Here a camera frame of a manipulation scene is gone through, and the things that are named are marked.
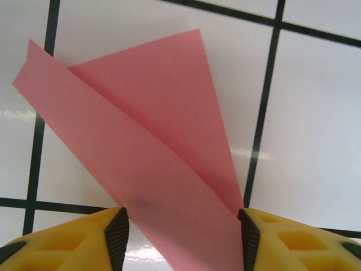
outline grid line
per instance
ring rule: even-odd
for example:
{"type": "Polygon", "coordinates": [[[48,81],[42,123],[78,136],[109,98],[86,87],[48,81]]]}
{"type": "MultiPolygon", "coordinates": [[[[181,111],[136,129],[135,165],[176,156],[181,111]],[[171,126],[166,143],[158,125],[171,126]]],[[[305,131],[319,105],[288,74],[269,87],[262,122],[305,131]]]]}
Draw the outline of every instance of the grid line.
{"type": "MultiPolygon", "coordinates": [[[[53,56],[55,47],[56,27],[58,25],[60,0],[50,0],[49,2],[49,14],[47,18],[46,34],[44,50],[53,56]]],[[[43,146],[45,122],[36,114],[32,158],[30,161],[28,194],[26,201],[23,235],[29,234],[33,231],[34,216],[36,210],[36,197],[38,193],[39,185],[39,173],[41,164],[41,153],[43,146]]]]}
{"type": "MultiPolygon", "coordinates": [[[[268,54],[265,81],[263,84],[262,98],[259,106],[259,114],[258,114],[258,120],[257,120],[253,149],[252,149],[252,157],[250,160],[249,174],[247,178],[246,192],[244,197],[245,205],[248,206],[250,202],[250,196],[252,194],[252,186],[254,182],[254,175],[256,172],[256,166],[258,160],[258,151],[261,145],[262,131],[265,122],[266,108],[267,108],[272,72],[275,63],[276,50],[277,50],[280,31],[283,29],[290,32],[295,32],[298,34],[303,34],[306,36],[320,38],[332,42],[338,42],[344,45],[354,46],[358,48],[361,48],[361,40],[282,21],[285,0],[279,0],[276,16],[274,19],[256,14],[251,14],[248,12],[244,12],[232,8],[217,6],[202,1],[196,1],[196,0],[158,0],[158,1],[187,6],[190,8],[212,12],[219,15],[229,16],[232,18],[245,20],[252,23],[271,26],[274,28],[272,33],[270,51],[268,54]]],[[[44,45],[45,51],[47,51],[50,55],[53,55],[54,53],[56,28],[57,28],[58,16],[59,16],[59,7],[60,7],[60,0],[50,0],[46,38],[44,45]]],[[[45,122],[37,114],[35,128],[34,128],[32,158],[30,162],[27,199],[25,200],[25,199],[0,198],[0,206],[25,209],[24,229],[23,229],[24,234],[32,232],[33,223],[34,223],[34,213],[36,209],[45,210],[45,211],[83,213],[83,214],[90,214],[105,209],[102,207],[94,207],[94,206],[81,206],[76,204],[36,201],[44,128],[45,128],[45,122]]],[[[349,231],[349,230],[338,230],[338,229],[325,229],[325,230],[337,234],[341,234],[343,236],[350,238],[361,238],[361,231],[349,231]]]]}

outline pink paper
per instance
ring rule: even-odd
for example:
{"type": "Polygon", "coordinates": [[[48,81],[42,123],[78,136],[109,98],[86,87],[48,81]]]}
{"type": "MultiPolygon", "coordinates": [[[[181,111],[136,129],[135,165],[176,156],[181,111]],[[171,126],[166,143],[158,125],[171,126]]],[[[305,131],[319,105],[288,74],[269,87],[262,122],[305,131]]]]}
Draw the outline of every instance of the pink paper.
{"type": "Polygon", "coordinates": [[[14,85],[175,270],[243,270],[240,222],[154,135],[34,42],[14,85]]]}
{"type": "Polygon", "coordinates": [[[173,150],[237,215],[243,202],[199,30],[70,70],[173,150]]]}

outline black rubber pad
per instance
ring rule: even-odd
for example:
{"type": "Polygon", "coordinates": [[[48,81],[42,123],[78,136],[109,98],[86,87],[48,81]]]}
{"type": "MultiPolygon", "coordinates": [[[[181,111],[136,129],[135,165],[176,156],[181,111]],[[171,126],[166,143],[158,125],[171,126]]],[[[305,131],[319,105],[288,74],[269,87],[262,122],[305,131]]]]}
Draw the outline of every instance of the black rubber pad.
{"type": "Polygon", "coordinates": [[[121,271],[129,238],[129,218],[125,208],[121,208],[115,215],[104,234],[112,269],[121,271]]]}
{"type": "Polygon", "coordinates": [[[361,260],[361,246],[354,243],[342,243],[342,246],[361,260]]]}
{"type": "Polygon", "coordinates": [[[253,271],[261,232],[244,209],[239,210],[238,219],[242,222],[244,271],[253,271]]]}
{"type": "Polygon", "coordinates": [[[18,252],[27,243],[24,241],[8,244],[7,246],[0,247],[0,264],[9,259],[12,255],[18,252]]]}

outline yellow plastic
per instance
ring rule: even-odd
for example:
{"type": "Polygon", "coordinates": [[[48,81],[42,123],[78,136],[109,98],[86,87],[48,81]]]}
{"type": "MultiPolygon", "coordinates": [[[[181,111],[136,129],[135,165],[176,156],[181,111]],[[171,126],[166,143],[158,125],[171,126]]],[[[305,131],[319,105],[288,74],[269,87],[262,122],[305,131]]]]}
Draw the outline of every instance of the yellow plastic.
{"type": "Polygon", "coordinates": [[[341,244],[353,240],[256,209],[245,211],[261,232],[254,271],[361,270],[361,260],[341,244]]]}
{"type": "Polygon", "coordinates": [[[111,271],[104,230],[119,210],[106,209],[13,240],[27,244],[0,271],[111,271]]]}

